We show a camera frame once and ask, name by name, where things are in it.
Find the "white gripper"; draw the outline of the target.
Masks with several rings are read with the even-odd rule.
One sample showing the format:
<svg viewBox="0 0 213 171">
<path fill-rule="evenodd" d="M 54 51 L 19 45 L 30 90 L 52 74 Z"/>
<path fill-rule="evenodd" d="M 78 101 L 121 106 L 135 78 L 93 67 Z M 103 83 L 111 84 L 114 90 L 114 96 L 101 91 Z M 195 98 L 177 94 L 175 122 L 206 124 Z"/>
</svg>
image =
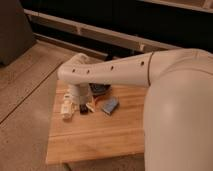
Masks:
<svg viewBox="0 0 213 171">
<path fill-rule="evenodd" d="M 70 98 L 77 105 L 91 101 L 92 95 L 88 84 L 70 85 L 68 88 Z"/>
</svg>

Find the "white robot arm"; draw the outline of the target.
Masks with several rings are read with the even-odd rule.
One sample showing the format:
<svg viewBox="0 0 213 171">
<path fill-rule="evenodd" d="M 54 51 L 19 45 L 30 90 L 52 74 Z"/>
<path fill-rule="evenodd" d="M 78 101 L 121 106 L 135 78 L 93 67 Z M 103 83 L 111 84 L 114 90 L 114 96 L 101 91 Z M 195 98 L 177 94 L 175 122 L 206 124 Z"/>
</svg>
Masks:
<svg viewBox="0 0 213 171">
<path fill-rule="evenodd" d="M 58 78 L 80 104 L 90 83 L 146 87 L 145 170 L 213 171 L 212 53 L 176 49 L 95 64 L 79 53 L 60 66 Z"/>
</svg>

